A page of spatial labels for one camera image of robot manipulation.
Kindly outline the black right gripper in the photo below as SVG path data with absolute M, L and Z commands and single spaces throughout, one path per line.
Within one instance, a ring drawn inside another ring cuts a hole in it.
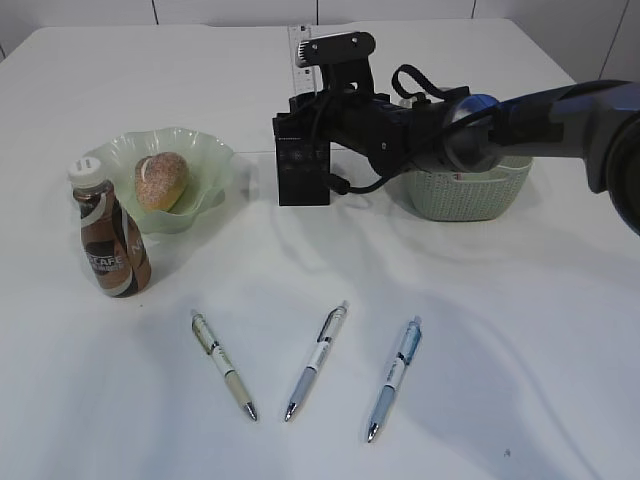
M 405 108 L 374 91 L 366 59 L 318 67 L 322 89 L 289 99 L 290 112 L 272 119 L 276 140 L 303 139 L 312 147 L 318 141 L 337 143 L 365 156 L 376 173 L 450 166 L 434 153 L 450 112 L 448 88 L 435 86 L 417 68 L 403 64 L 394 72 L 392 86 L 401 98 L 417 99 Z

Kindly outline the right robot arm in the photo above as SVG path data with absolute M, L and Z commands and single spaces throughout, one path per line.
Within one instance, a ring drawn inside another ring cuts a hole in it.
M 368 194 L 330 170 L 330 147 L 364 156 L 376 185 L 410 171 L 480 174 L 507 156 L 579 158 L 595 193 L 607 192 L 622 220 L 639 227 L 639 87 L 597 80 L 500 101 L 467 87 L 441 89 L 416 67 L 396 73 L 418 84 L 394 90 L 408 107 L 356 85 L 326 65 L 328 86 L 290 100 L 273 121 L 278 200 L 323 206 L 332 194 Z

